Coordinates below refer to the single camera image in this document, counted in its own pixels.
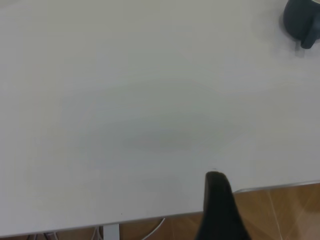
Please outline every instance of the white table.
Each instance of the white table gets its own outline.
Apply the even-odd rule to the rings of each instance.
[[[0,236],[320,180],[320,43],[286,0],[1,0]]]

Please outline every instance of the floor tile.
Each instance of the floor tile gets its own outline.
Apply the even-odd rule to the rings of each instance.
[[[320,184],[270,190],[283,240],[320,239]]]
[[[281,240],[272,203],[266,190],[237,193],[234,197],[252,240]]]
[[[172,217],[174,240],[194,240],[202,220],[202,213]]]
[[[120,240],[141,240],[160,222],[161,219],[120,224]],[[171,219],[165,219],[148,240],[174,240]]]

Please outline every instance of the mug handle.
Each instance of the mug handle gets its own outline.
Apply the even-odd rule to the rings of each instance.
[[[320,13],[312,20],[311,26],[305,38],[301,41],[303,49],[310,49],[320,35]]]

